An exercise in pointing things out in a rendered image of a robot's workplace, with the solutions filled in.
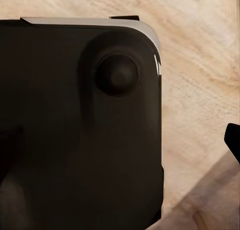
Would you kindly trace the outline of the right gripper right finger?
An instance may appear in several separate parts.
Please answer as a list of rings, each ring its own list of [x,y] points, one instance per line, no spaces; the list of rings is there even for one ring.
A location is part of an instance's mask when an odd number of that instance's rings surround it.
[[[229,123],[226,127],[224,141],[240,163],[240,125]]]

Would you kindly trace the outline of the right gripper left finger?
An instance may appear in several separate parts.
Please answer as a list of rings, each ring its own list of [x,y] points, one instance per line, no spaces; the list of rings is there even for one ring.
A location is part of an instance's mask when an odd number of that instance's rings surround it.
[[[0,183],[26,143],[22,123],[0,129]]]

